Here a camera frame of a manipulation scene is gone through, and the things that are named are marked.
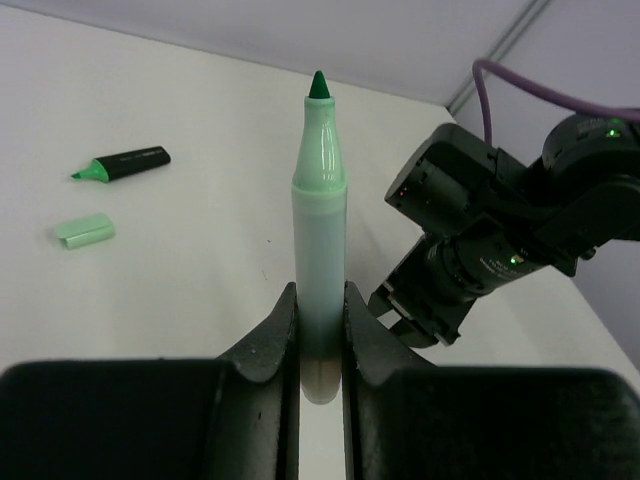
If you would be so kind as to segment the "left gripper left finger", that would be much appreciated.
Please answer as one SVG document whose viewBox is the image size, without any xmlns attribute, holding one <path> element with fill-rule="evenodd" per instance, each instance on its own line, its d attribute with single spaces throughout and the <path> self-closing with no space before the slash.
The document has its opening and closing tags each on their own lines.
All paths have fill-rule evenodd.
<svg viewBox="0 0 640 480">
<path fill-rule="evenodd" d="M 299 477 L 300 345 L 296 285 L 219 359 L 214 401 L 216 479 Z"/>
</svg>

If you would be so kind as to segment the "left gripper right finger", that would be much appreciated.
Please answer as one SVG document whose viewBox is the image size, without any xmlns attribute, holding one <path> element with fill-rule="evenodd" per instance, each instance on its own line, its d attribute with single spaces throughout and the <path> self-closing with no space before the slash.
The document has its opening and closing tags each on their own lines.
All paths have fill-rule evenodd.
<svg viewBox="0 0 640 480">
<path fill-rule="evenodd" d="M 345 284 L 342 395 L 346 477 L 418 479 L 426 470 L 413 421 L 409 375 L 431 364 L 369 311 L 355 283 Z"/>
</svg>

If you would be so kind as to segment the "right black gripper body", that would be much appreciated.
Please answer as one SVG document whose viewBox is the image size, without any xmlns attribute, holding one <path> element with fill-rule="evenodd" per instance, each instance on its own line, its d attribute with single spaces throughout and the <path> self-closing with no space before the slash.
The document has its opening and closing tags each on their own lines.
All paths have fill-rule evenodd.
<svg viewBox="0 0 640 480">
<path fill-rule="evenodd" d="M 453 344 L 475 301 L 530 272 L 530 254 L 482 205 L 497 152 L 446 123 L 414 152 L 385 200 L 423 234 L 369 299 L 375 316 L 393 310 L 406 345 Z"/>
</svg>

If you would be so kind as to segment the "pale green marker pen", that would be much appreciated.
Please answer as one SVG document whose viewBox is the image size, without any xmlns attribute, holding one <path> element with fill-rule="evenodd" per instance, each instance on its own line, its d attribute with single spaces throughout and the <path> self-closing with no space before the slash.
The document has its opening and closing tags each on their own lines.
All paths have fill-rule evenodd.
<svg viewBox="0 0 640 480">
<path fill-rule="evenodd" d="M 336 101 L 318 70 L 304 98 L 291 182 L 300 381 L 305 397 L 316 405 L 333 401 L 341 382 L 347 194 Z"/>
</svg>

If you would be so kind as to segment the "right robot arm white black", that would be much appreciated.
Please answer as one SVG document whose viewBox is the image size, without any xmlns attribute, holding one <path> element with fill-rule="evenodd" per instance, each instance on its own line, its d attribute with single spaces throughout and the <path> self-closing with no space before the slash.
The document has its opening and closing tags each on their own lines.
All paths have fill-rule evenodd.
<svg viewBox="0 0 640 480">
<path fill-rule="evenodd" d="M 575 114 L 524 165 L 459 125 L 439 126 L 386 202 L 422 236 L 371 294 L 406 345 L 450 345 L 474 303 L 542 268 L 574 276 L 611 240 L 639 237 L 639 126 Z"/>
</svg>

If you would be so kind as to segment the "black green highlighter pen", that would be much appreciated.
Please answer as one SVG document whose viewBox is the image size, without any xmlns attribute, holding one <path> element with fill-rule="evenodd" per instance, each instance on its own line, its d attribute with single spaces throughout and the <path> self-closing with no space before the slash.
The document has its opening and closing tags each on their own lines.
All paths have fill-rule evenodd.
<svg viewBox="0 0 640 480">
<path fill-rule="evenodd" d="M 74 180 L 94 180 L 109 183 L 171 162 L 171 156 L 162 146 L 128 151 L 94 158 L 89 165 L 71 175 Z"/>
</svg>

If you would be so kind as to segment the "right aluminium frame post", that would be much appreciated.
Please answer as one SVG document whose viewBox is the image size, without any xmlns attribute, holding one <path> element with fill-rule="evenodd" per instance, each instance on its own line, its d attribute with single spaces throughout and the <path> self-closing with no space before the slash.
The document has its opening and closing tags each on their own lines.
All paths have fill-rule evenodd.
<svg viewBox="0 0 640 480">
<path fill-rule="evenodd" d="M 482 57 L 501 62 L 551 3 L 551 0 L 526 1 Z M 475 89 L 473 76 L 469 73 L 445 105 L 447 111 L 455 116 L 472 96 Z"/>
</svg>

